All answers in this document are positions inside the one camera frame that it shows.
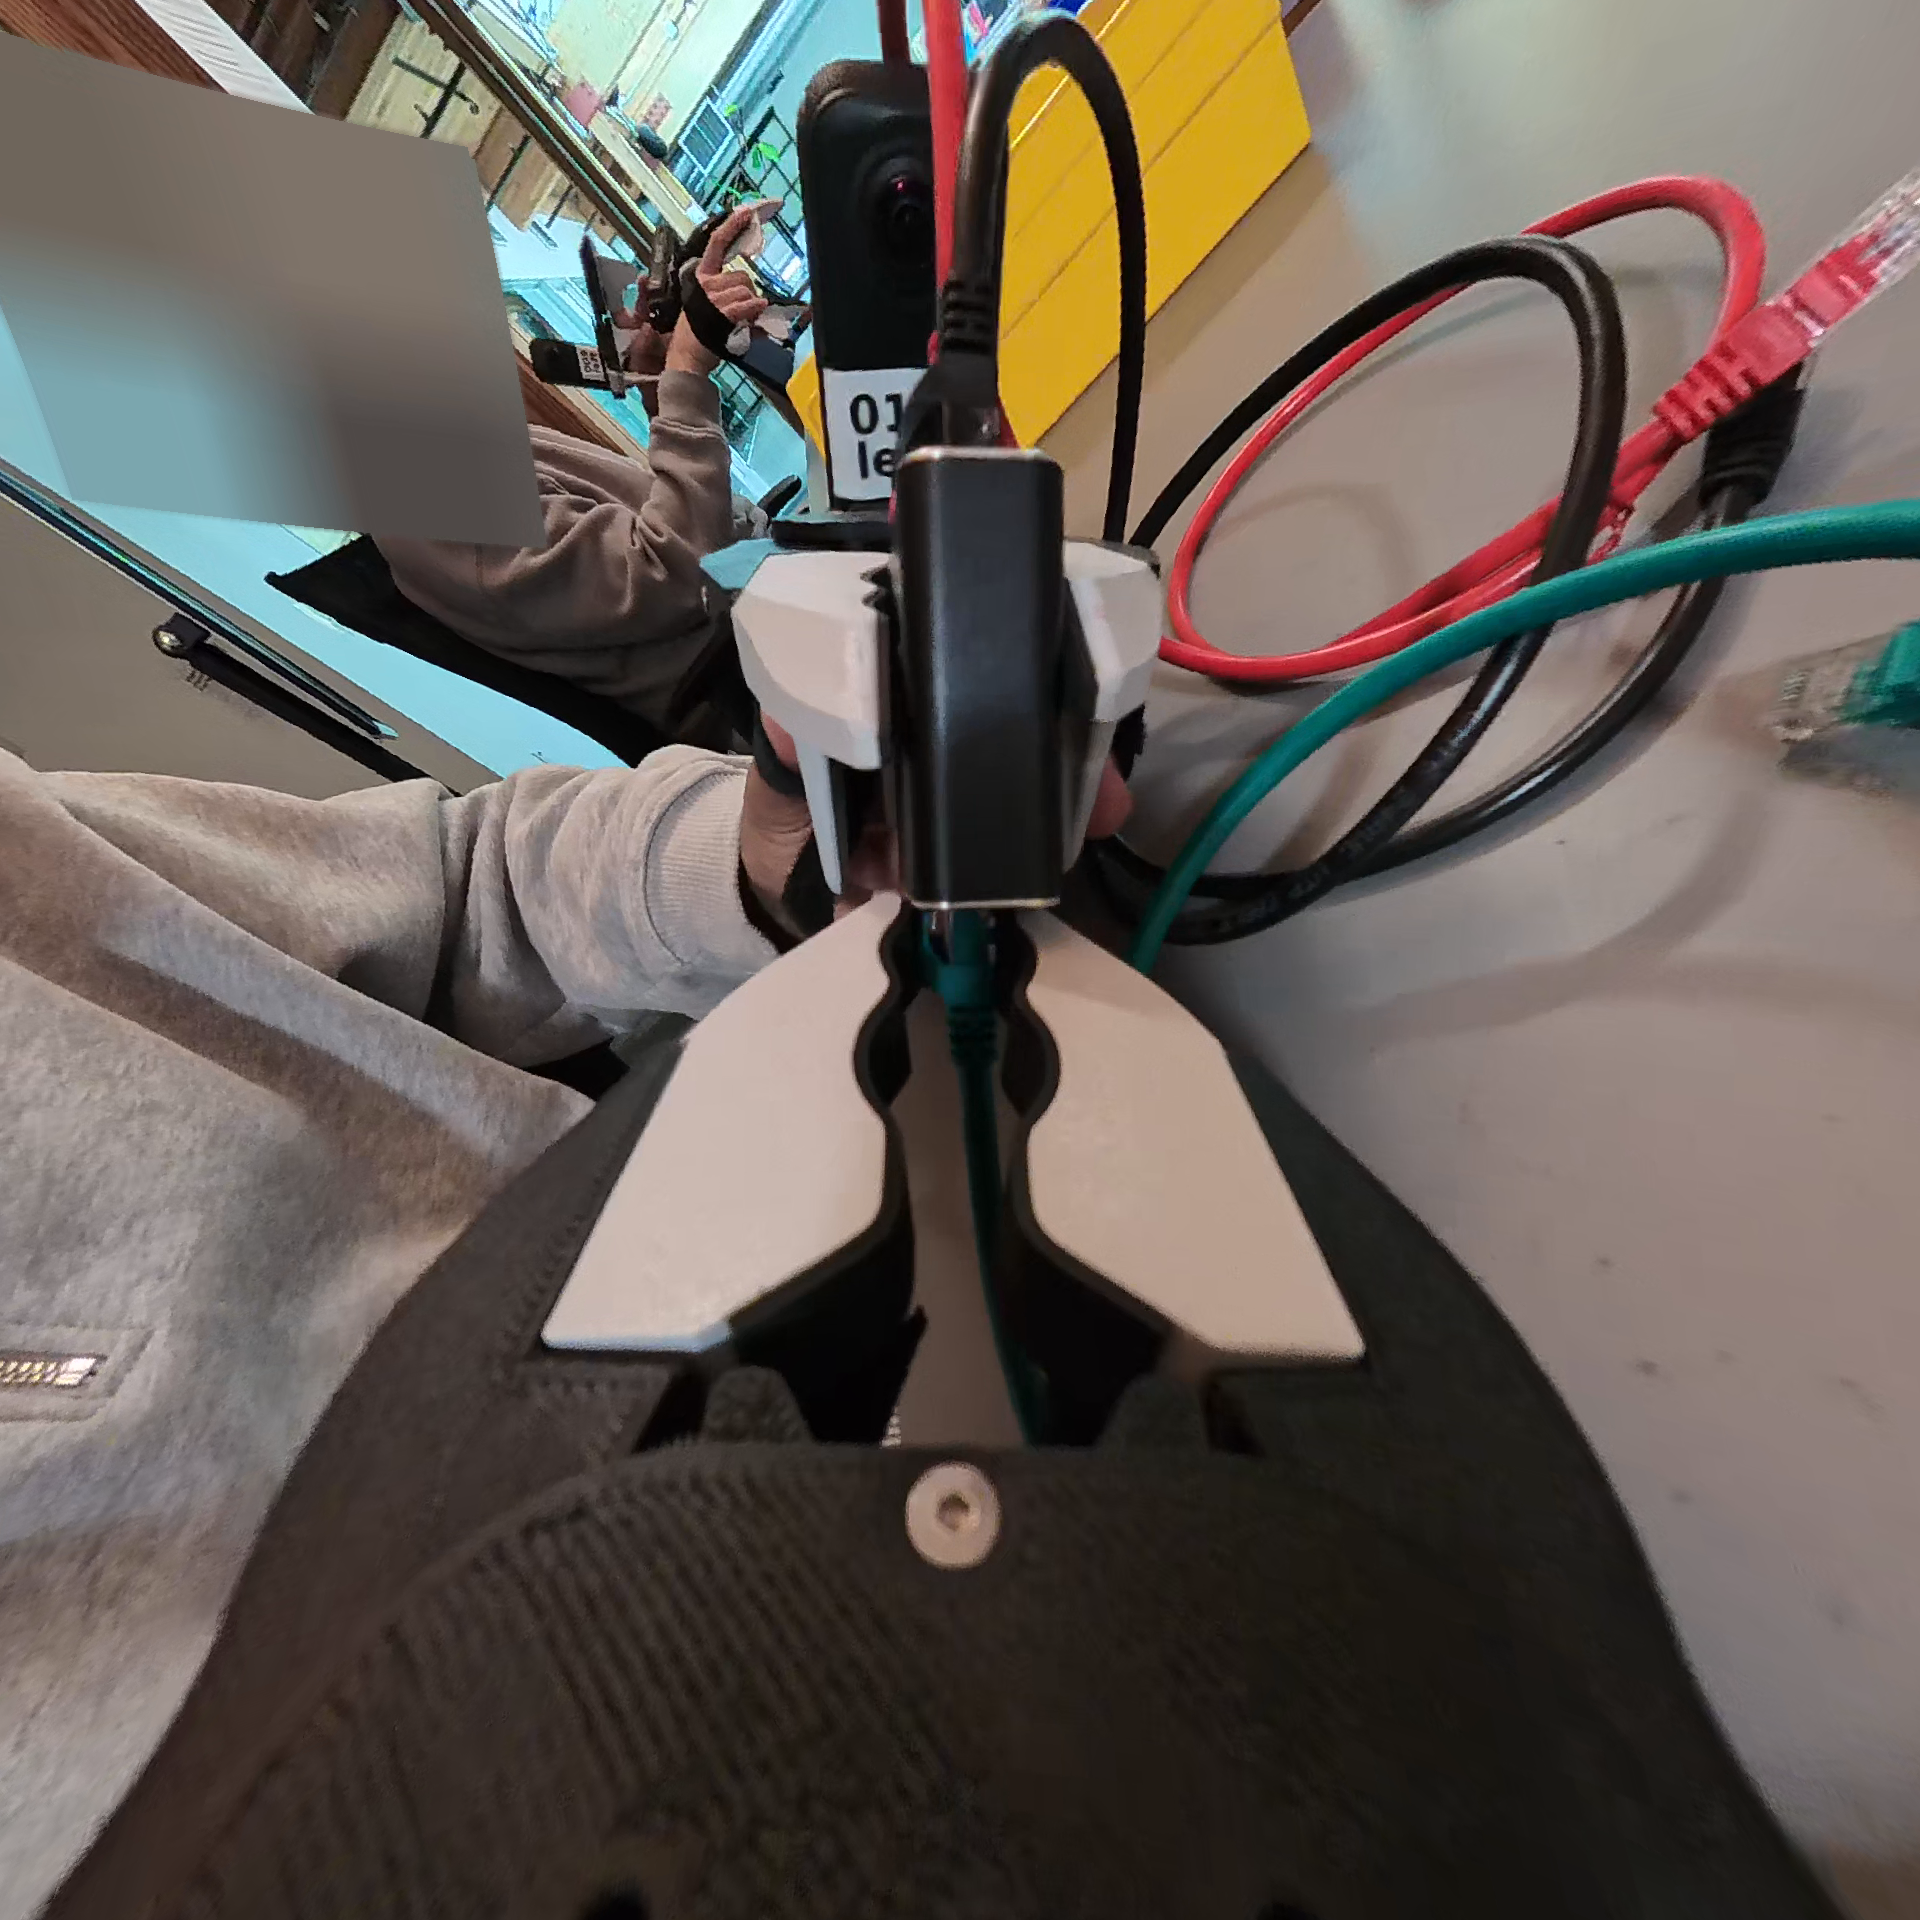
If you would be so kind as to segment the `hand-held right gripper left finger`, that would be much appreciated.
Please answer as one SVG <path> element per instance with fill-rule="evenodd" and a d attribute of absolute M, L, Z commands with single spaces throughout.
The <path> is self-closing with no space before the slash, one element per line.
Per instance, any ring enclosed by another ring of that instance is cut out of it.
<path fill-rule="evenodd" d="M 920 1345 L 894 1105 L 913 912 L 863 904 L 701 1020 L 541 1325 L 563 1360 L 775 1374 L 825 1443 L 879 1443 Z"/>

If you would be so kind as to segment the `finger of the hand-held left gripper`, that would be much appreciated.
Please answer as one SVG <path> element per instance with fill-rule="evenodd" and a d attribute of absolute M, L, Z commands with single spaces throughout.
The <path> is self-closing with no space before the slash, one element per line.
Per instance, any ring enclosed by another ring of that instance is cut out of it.
<path fill-rule="evenodd" d="M 732 605 L 742 681 L 800 798 L 830 889 L 899 889 L 879 750 L 878 550 L 758 550 Z"/>
<path fill-rule="evenodd" d="M 1062 865 L 1088 836 L 1102 768 L 1123 725 L 1142 715 L 1161 659 L 1159 565 L 1137 546 L 1069 540 L 1062 546 Z"/>

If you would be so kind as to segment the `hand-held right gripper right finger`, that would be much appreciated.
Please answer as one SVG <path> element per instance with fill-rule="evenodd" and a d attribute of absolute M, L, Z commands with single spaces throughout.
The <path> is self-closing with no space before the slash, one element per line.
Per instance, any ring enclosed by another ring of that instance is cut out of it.
<path fill-rule="evenodd" d="M 1364 1355 L 1227 1049 L 1045 912 L 1012 939 L 1012 1342 L 1049 1445 L 1091 1445 L 1164 1377 Z"/>

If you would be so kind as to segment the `black network splitter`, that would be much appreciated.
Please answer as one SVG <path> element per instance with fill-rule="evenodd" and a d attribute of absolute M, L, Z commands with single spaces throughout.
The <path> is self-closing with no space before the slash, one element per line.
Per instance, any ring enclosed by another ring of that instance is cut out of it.
<path fill-rule="evenodd" d="M 1065 878 L 1065 485 L 1020 449 L 896 478 L 886 802 L 923 910 L 1052 906 Z"/>

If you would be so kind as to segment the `person's left forearm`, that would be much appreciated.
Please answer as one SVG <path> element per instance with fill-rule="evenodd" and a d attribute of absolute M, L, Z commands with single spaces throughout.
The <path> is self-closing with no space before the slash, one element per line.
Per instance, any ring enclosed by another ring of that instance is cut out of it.
<path fill-rule="evenodd" d="M 289 1045 L 389 1089 L 417 1049 L 531 1069 L 699 1017 L 775 955 L 740 888 L 749 763 L 430 779 L 304 801 L 4 756 L 4 1049 L 116 1020 Z"/>

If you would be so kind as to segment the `grey desk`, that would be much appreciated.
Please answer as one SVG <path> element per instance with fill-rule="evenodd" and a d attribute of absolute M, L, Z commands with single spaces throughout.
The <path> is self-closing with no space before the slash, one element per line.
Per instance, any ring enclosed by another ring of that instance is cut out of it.
<path fill-rule="evenodd" d="M 1141 498 L 1431 256 L 1721 177 L 1766 289 L 1916 166 L 1916 4 L 1312 4 L 1312 147 L 1149 336 Z M 1291 654 L 1543 504 L 1572 353 L 1464 294 L 1302 420 L 1192 573 Z M 1702 1690 L 1857 1915 L 1916 1915 L 1916 798 L 1787 771 L 1799 656 L 1916 619 L 1916 565 L 1727 590 L 1665 706 L 1481 853 L 1159 981 L 1422 1213 L 1535 1352 Z"/>

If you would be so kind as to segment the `person's left hand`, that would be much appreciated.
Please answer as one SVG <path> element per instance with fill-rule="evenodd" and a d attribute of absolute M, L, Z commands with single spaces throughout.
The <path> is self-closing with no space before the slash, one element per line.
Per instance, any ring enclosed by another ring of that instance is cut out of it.
<path fill-rule="evenodd" d="M 878 788 L 854 794 L 838 857 L 840 878 L 830 884 L 800 778 L 800 750 L 764 713 L 740 804 L 736 884 L 749 923 L 776 953 L 791 953 L 865 901 L 901 892 L 896 838 Z"/>

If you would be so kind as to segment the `yellow plastic bin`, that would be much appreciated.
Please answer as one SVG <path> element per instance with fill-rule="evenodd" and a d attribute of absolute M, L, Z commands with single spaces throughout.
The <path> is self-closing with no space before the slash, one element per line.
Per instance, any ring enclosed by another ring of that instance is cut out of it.
<path fill-rule="evenodd" d="M 1147 312 L 1198 270 L 1310 147 L 1283 3 L 1095 3 L 1142 165 Z M 1009 134 L 999 395 L 1036 445 L 1117 354 L 1117 227 L 1093 109 L 1047 69 Z"/>

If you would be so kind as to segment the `person's grey sweatshirt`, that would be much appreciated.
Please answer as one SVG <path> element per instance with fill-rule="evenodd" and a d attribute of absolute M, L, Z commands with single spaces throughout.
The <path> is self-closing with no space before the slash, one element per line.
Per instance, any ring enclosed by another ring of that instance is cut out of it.
<path fill-rule="evenodd" d="M 39 1915 L 179 1717 L 373 1330 L 587 1112 L 376 1006 L 348 1053 L 4 963 L 4 1915 Z"/>

